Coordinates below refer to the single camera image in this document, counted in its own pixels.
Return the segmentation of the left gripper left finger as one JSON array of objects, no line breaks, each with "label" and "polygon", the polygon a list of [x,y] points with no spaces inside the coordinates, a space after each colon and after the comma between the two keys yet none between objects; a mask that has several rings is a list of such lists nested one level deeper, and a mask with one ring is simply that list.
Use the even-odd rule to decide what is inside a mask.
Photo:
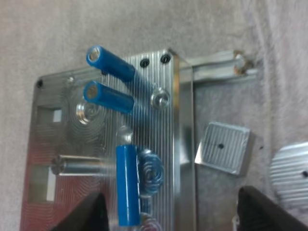
[{"label": "left gripper left finger", "polygon": [[109,221],[105,196],[101,192],[90,193],[67,215],[53,231],[107,231]]}]

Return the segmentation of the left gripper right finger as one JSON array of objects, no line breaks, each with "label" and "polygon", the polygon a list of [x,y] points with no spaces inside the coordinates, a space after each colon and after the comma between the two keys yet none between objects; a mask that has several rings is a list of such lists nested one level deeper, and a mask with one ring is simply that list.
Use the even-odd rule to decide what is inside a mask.
[{"label": "left gripper right finger", "polygon": [[253,186],[238,192],[239,231],[306,231],[308,227]]}]

